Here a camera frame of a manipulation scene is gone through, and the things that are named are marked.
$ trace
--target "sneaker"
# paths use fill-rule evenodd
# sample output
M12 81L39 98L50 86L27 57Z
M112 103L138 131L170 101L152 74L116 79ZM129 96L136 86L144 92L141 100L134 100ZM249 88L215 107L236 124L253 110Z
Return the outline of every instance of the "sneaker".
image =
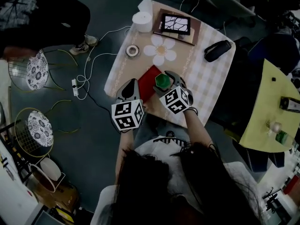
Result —
M89 45L87 45L86 43L84 43L84 44L82 45L82 47L77 48L77 47L73 46L69 51L70 51L70 53L72 53L74 56L76 56L76 55L78 55L78 54L80 54L80 53L86 53L86 52L88 52L89 48L90 48Z
M93 37L93 36L90 36L90 35L84 35L85 36L85 42L91 46L91 47L94 47L94 46L97 46L98 42L99 42L99 38L97 37Z

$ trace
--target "floral cushion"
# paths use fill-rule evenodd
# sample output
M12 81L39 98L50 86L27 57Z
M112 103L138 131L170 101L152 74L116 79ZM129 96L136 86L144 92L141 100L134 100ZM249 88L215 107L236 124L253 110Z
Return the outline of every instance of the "floral cushion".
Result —
M49 120L38 111L32 111L28 117L28 130L39 144L49 147L53 144L53 131Z
M29 58L26 82L31 90L37 90L46 85L48 76L47 59L43 51L39 50L35 57Z

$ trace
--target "gray floor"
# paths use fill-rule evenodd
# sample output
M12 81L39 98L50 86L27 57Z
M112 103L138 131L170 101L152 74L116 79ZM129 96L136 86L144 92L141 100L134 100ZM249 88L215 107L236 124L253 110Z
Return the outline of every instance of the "gray floor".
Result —
M131 18L138 11L137 5L141 0L80 0L91 11L91 22L88 33L102 37L107 31L116 30L131 25ZM156 0L175 8L176 4L167 0ZM220 13L211 5L201 2L193 15L212 27L220 27L223 21L229 17ZM257 19L254 28L247 26L245 22L233 23L226 28L226 33L232 40L242 36L249 37L252 41L264 37L267 34L263 21ZM97 48L94 49L92 58L100 53L117 53L124 39L124 32L109 34ZM41 89L33 93L22 93L12 86L11 104L12 118L25 107L35 107L46 112L51 106L61 99L71 99L73 104L61 104L57 107L57 115L54 116L54 130L60 128L72 130L80 127L80 131L74 134L55 133L55 143L51 152L52 158L67 175L67 180L77 186L81 205L87 210L94 211L98 202L100 191L114 183L114 168L119 145L119 135L110 124L109 114L98 108L91 99L80 101L73 97L71 79L83 73L86 54L79 55L76 60L79 68L64 67L52 70L55 81L66 88L66 91ZM90 93L101 105L110 108L112 100L104 93L104 84L112 67L113 56L97 58L94 64L93 76L90 80ZM71 59L62 52L47 54L49 62L71 63ZM224 161L242 161L232 145L231 139L223 134L222 127L209 121L206 125L210 135L217 142Z

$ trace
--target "power strip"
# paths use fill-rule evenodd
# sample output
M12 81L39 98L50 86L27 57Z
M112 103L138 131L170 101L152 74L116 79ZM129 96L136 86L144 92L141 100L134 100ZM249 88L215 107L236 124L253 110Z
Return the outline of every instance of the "power strip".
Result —
M74 97L79 96L79 92L78 92L78 89L77 89L77 80L76 79L72 79L72 88L73 88Z

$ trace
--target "tape roll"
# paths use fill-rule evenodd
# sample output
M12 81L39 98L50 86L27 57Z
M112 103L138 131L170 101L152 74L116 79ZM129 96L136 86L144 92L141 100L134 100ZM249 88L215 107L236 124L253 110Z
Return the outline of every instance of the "tape roll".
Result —
M126 55L130 58L136 57L140 53L140 49L136 45L130 45L126 48Z

